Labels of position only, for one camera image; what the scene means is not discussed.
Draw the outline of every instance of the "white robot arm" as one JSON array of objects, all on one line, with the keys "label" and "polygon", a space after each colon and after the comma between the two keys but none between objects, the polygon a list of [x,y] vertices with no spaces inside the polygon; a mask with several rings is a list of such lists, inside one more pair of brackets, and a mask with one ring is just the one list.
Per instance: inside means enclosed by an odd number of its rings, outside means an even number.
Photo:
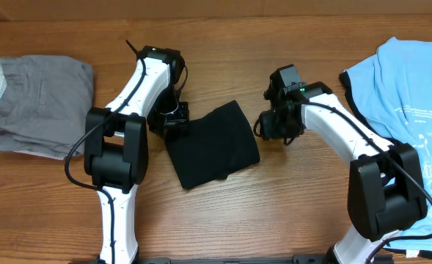
[{"label": "white robot arm", "polygon": [[[382,154],[401,164],[422,187],[419,158],[413,147],[394,145],[372,132],[341,105],[325,84],[301,82],[293,65],[278,69],[270,79],[265,99],[271,101],[271,110],[260,115],[255,134],[264,139],[284,138],[285,144],[290,144],[304,129],[310,129],[350,164],[348,212],[353,226],[326,256],[296,255],[294,263],[364,264],[383,240],[426,216],[425,197]],[[358,130],[376,146],[371,146]],[[385,186],[389,176],[396,181]],[[375,263],[393,260],[380,257]]]},{"label": "white robot arm", "polygon": [[[187,103],[179,101],[174,88],[185,67],[180,52],[146,46],[139,52],[139,58],[145,69],[138,59],[133,76],[118,97],[106,109],[92,108],[87,114],[86,130],[90,131],[102,124],[139,86],[120,113],[85,140],[85,171],[99,189],[102,207],[103,246],[97,263],[137,263],[134,211],[137,188],[147,169],[146,121],[150,130],[160,136],[167,129],[179,129],[188,123]],[[124,137],[124,145],[104,142],[104,136],[113,135]],[[101,190],[111,196],[113,211],[109,197]]]}]

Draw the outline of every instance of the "wood grain surface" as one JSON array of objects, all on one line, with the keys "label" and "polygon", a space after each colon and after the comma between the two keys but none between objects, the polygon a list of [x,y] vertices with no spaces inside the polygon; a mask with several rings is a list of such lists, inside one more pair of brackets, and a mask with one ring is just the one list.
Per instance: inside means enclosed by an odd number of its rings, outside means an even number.
[{"label": "wood grain surface", "polygon": [[[432,41],[432,15],[0,23],[0,56],[61,54],[88,62],[95,105],[103,107],[134,71],[126,39],[178,49],[189,68],[182,96],[191,119],[235,99],[253,125],[268,109],[263,91],[278,67],[294,63],[304,81],[323,81],[346,104],[338,74],[393,36]],[[348,166],[313,132],[289,147],[257,143],[257,166],[184,191],[164,143],[150,134],[149,169],[136,201],[140,255],[287,257],[338,242],[351,225]],[[71,171],[90,181],[82,158]],[[61,161],[0,153],[0,263],[89,260],[101,243],[98,195],[69,183]]]},{"label": "wood grain surface", "polygon": [[6,21],[432,14],[432,0],[0,0]]}]

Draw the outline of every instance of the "black cloth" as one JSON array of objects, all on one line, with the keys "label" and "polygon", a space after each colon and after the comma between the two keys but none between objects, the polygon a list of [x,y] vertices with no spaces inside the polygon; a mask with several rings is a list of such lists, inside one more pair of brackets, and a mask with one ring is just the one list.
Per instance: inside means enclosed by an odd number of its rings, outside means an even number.
[{"label": "black cloth", "polygon": [[252,127],[235,100],[190,121],[185,133],[168,136],[165,145],[184,189],[225,180],[260,162]]}]

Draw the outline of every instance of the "folded gray shirt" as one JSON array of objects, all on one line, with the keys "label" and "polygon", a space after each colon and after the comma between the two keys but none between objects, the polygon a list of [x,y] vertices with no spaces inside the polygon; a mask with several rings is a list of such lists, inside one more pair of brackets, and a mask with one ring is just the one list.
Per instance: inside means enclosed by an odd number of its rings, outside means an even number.
[{"label": "folded gray shirt", "polygon": [[[67,155],[84,134],[93,69],[68,56],[0,58],[7,88],[0,98],[0,150]],[[80,146],[75,155],[84,152]]]}]

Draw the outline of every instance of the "wire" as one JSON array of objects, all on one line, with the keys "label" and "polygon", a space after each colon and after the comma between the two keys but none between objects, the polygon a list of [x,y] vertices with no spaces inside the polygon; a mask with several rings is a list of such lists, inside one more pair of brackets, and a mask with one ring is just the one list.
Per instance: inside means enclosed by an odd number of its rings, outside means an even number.
[{"label": "wire", "polygon": [[176,91],[176,94],[177,94],[178,100],[180,100],[181,90],[185,87],[186,80],[188,79],[188,67],[186,67],[186,65],[185,65],[184,68],[185,68],[185,71],[186,71],[185,80],[184,80],[183,83],[180,85],[180,88],[178,88],[177,91]]},{"label": "wire", "polygon": [[[429,195],[429,193],[423,188],[421,187],[421,185],[415,180],[413,179],[412,176],[410,176],[410,174],[408,174],[408,172],[406,172],[394,159],[392,159],[388,153],[386,153],[385,151],[383,151],[369,136],[367,136],[366,133],[364,133],[364,131],[361,130],[361,128],[359,128],[356,123],[353,122],[353,120],[351,120],[349,117],[347,117],[345,114],[343,114],[341,111],[339,111],[338,109],[336,109],[335,107],[331,107],[331,106],[327,106],[324,105],[322,103],[315,103],[315,102],[290,102],[293,105],[308,105],[308,106],[318,106],[324,109],[328,109],[329,111],[338,114],[340,117],[342,117],[349,125],[351,125],[352,128],[354,128],[354,130],[356,130],[356,132],[362,136],[362,138],[364,138],[364,140],[370,145],[372,146],[374,149],[376,149],[380,154],[382,154],[388,161],[391,162],[391,164],[399,171],[399,173],[401,173],[403,176],[405,176],[408,180],[411,181],[411,183],[413,183],[413,185],[415,185],[426,197],[426,199],[429,201],[429,203],[431,204],[432,207],[432,197]],[[257,120],[257,122],[255,123],[255,127],[254,127],[254,131],[256,131],[256,126],[258,123],[260,123],[259,119]],[[399,241],[399,240],[425,240],[425,239],[430,239],[432,238],[432,233],[429,235],[407,235],[407,236],[399,236],[399,237],[394,237],[394,238],[387,238],[384,239],[367,257],[365,263],[370,263],[370,261],[374,258],[374,256],[387,244],[389,244],[390,242],[393,241]]]},{"label": "wire", "polygon": [[141,61],[142,63],[142,73],[141,73],[141,78],[139,79],[139,81],[137,82],[136,86],[133,88],[133,90],[129,93],[129,95],[127,96],[127,98],[121,103],[120,106],[118,106],[117,109],[115,109],[111,114],[109,114],[104,120],[103,122],[97,124],[95,127],[93,127],[92,129],[90,129],[90,131],[88,131],[87,133],[85,133],[70,149],[69,153],[67,154],[66,157],[66,161],[64,164],[64,172],[66,174],[66,177],[69,179],[69,181],[71,183],[76,184],[77,186],[83,187],[83,188],[88,188],[91,190],[95,190],[95,191],[99,191],[102,194],[104,194],[107,198],[108,198],[108,203],[110,204],[110,210],[111,210],[111,234],[110,234],[110,247],[111,247],[111,264],[114,264],[114,256],[115,256],[115,252],[114,252],[114,205],[113,205],[113,198],[111,197],[111,195],[103,190],[102,188],[98,188],[96,186],[92,186],[86,183],[81,183],[79,181],[77,181],[76,179],[74,179],[72,177],[72,175],[70,174],[69,171],[69,163],[70,160],[72,159],[74,153],[77,151],[78,147],[84,143],[85,139],[90,136],[94,131],[96,131],[99,127],[105,125],[113,116],[115,116],[116,114],[118,114],[122,109],[125,108],[125,106],[128,105],[129,101],[131,100],[131,98],[134,96],[134,94],[136,93],[137,89],[141,86],[142,82],[144,81],[144,77],[146,76],[146,66],[145,66],[145,62],[143,60],[143,58],[139,58],[139,52],[129,43],[129,41],[126,40],[126,43],[131,47],[131,49],[134,51],[134,53],[136,54],[137,60]]},{"label": "wire", "polygon": [[261,120],[261,117],[258,117],[257,121],[255,122],[255,125],[253,126],[253,134],[255,136],[258,136],[258,137],[262,137],[263,136],[261,131],[259,133],[257,132],[257,127],[258,127],[258,125],[261,122],[260,120]]}]

